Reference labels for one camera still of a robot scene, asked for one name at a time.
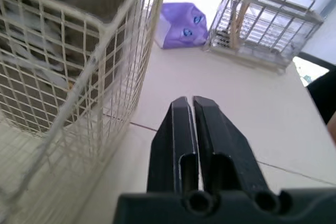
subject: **white wire basket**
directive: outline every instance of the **white wire basket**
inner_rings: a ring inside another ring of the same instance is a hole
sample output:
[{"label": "white wire basket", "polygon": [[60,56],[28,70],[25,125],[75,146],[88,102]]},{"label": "white wire basket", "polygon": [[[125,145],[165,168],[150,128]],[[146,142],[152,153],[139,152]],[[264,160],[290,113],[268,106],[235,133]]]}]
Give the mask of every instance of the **white wire basket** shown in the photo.
[{"label": "white wire basket", "polygon": [[125,0],[105,24],[0,0],[0,223],[74,221],[138,103],[161,4]]}]

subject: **metal wire rack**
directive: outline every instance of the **metal wire rack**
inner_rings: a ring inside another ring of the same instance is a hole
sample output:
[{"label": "metal wire rack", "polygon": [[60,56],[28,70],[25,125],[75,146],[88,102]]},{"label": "metal wire rack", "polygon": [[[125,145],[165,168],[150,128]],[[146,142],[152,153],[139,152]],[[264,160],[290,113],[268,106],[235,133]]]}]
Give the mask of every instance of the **metal wire rack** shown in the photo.
[{"label": "metal wire rack", "polygon": [[138,103],[161,3],[125,0],[104,24],[0,0],[0,223],[75,219]]},{"label": "metal wire rack", "polygon": [[[289,0],[222,0],[204,50],[285,70],[323,24],[323,18],[311,10],[314,2],[302,6]],[[238,45],[232,47],[234,16]]]}]

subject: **dish drying rack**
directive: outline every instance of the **dish drying rack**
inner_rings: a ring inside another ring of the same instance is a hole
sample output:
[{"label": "dish drying rack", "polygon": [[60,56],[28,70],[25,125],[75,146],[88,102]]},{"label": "dish drying rack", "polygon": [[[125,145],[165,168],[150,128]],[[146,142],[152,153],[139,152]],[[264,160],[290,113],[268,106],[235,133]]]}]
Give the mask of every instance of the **dish drying rack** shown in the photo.
[{"label": "dish drying rack", "polygon": [[323,24],[311,10],[316,0],[309,1],[302,6],[288,0],[222,0],[204,50],[284,72]]},{"label": "dish drying rack", "polygon": [[[4,99],[0,103],[0,223],[72,223],[116,151],[137,106],[163,0],[124,0],[108,24],[57,0],[0,0],[2,10],[6,1],[20,10],[19,20],[24,20],[27,12],[37,16],[41,29],[18,23],[2,11],[0,20],[7,27],[23,30],[25,39],[11,36],[9,29],[2,30],[1,37],[27,50],[40,50],[46,61],[51,59],[48,43],[57,44],[63,51],[63,60],[58,60],[64,66],[70,64],[66,50],[76,50],[89,57],[81,66],[79,77],[73,80],[73,86],[65,89],[67,95],[61,98],[55,93],[55,89],[61,87],[36,73],[53,74],[70,84],[66,74],[10,55],[11,52],[0,48],[7,58],[13,57],[11,62],[1,60],[0,66],[19,75],[19,79],[14,79],[6,72],[1,73],[11,83],[10,87],[0,83],[1,89],[9,89],[14,97],[26,97],[28,101],[25,103],[23,99],[13,99],[0,92]],[[61,27],[59,40],[46,36],[46,22],[50,21]],[[65,42],[66,29],[78,32],[83,40],[81,48]],[[40,38],[43,48],[29,43],[27,34]],[[87,52],[89,36],[96,38],[97,44],[93,51]],[[119,39],[122,42],[118,46],[114,43],[110,50],[111,41]],[[34,65],[29,78],[47,82],[53,92],[45,93],[26,83],[28,73],[18,66],[19,60]],[[106,64],[111,60],[113,67],[107,69]],[[18,92],[16,84],[23,85],[24,92]],[[32,97],[27,92],[29,89],[40,96]],[[58,112],[55,118],[48,111],[52,104],[43,99],[46,95],[62,102],[53,107]],[[19,110],[22,106],[31,110]],[[48,128],[40,129],[44,126],[42,121]]]}]

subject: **purple tissue box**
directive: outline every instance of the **purple tissue box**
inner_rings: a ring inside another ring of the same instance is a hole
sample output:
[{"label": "purple tissue box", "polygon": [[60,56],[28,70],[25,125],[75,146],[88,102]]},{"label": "purple tissue box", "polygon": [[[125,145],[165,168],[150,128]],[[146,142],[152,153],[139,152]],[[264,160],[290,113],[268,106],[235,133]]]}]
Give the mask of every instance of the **purple tissue box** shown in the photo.
[{"label": "purple tissue box", "polygon": [[208,36],[205,15],[193,3],[164,3],[155,41],[161,48],[197,47]]}]

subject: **white table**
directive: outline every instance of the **white table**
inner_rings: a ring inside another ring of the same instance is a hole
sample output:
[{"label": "white table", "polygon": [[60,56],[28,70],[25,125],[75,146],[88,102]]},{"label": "white table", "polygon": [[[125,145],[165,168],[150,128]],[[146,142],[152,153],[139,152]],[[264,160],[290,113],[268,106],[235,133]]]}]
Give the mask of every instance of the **white table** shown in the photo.
[{"label": "white table", "polygon": [[140,126],[130,126],[78,223],[111,223],[122,192],[145,191],[151,140],[170,102],[183,95],[219,104],[249,140],[273,191],[336,186],[336,147],[293,65],[280,76],[198,48],[154,45],[132,120]]}]

